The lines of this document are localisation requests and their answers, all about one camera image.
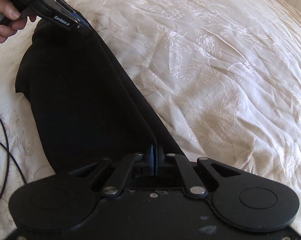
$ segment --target black cable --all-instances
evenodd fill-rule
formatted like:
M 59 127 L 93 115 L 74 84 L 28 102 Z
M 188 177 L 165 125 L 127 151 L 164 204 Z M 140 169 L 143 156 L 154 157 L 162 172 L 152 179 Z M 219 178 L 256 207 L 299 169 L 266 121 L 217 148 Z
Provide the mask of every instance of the black cable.
M 21 174 L 21 177 L 22 177 L 22 180 L 24 182 L 24 184 L 27 184 L 27 181 L 21 171 L 21 168 L 18 166 L 15 158 L 12 156 L 12 154 L 9 152 L 9 140 L 8 140 L 8 137 L 7 137 L 7 132 L 6 132 L 6 129 L 4 127 L 4 123 L 3 121 L 1 120 L 0 118 L 0 122 L 1 122 L 1 125 L 2 125 L 2 128 L 3 128 L 3 132 L 4 132 L 4 135 L 5 135 L 5 140 L 6 140 L 6 147 L 4 144 L 2 144 L 0 142 L 0 146 L 7 152 L 7 164 L 6 164 L 6 172 L 5 172 L 5 178 L 4 178 L 4 183 L 3 183 L 3 187 L 2 187 L 2 190 L 0 192 L 0 199 L 2 198 L 3 194 L 4 194 L 4 190 L 5 190 L 5 187 L 6 187 L 6 184 L 7 184 L 7 178 L 8 178 L 8 175 L 9 175 L 9 157 L 12 158 L 13 162 L 15 163 L 17 169 L 18 169 L 18 172 L 19 174 Z

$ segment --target white bedspread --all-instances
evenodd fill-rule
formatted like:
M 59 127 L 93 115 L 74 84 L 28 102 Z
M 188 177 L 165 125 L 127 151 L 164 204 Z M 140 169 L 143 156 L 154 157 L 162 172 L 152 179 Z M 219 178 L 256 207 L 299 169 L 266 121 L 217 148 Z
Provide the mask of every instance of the white bedspread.
M 99 32 L 190 160 L 208 156 L 291 187 L 300 199 L 292 226 L 301 234 L 298 11 L 282 0 L 66 1 Z M 29 182 L 53 174 L 30 104 L 14 90 L 35 25 L 0 45 L 0 115 Z M 0 149 L 0 186 L 5 162 Z M 0 239 L 15 227 L 7 203 L 22 185 L 10 168 Z

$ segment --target bed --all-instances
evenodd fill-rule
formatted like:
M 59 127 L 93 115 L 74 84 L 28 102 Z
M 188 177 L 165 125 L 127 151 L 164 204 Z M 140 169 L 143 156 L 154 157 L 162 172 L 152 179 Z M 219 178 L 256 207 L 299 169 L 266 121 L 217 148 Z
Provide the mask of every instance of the bed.
M 297 10 L 283 0 L 66 1 L 98 31 L 191 161 L 208 156 L 292 188 L 300 199 L 292 227 L 301 234 Z M 35 26 L 0 45 L 0 116 L 28 182 L 54 174 L 30 104 L 14 88 Z M 0 189 L 5 163 L 0 148 Z M 11 161 L 0 239 L 15 228 L 8 200 L 22 184 Z

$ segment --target black circular pad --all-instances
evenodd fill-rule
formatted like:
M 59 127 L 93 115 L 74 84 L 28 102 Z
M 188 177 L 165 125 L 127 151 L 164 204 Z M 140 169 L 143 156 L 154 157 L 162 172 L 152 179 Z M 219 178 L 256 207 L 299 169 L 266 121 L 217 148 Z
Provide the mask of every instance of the black circular pad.
M 223 179 L 212 204 L 226 222 L 252 232 L 282 229 L 299 209 L 299 199 L 290 188 L 252 174 Z
M 239 195 L 239 199 L 244 205 L 255 209 L 270 208 L 277 201 L 276 195 L 264 188 L 245 189 Z
M 95 204 L 95 194 L 83 179 L 55 175 L 15 191 L 9 211 L 18 227 L 59 232 L 83 221 Z

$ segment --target black garment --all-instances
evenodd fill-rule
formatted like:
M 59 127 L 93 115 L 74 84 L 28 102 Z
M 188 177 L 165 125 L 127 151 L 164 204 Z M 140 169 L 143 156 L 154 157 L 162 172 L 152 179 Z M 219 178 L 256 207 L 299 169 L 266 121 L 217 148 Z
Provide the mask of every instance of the black garment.
M 55 171 L 90 157 L 115 160 L 150 145 L 183 154 L 101 37 L 41 20 L 16 77 Z

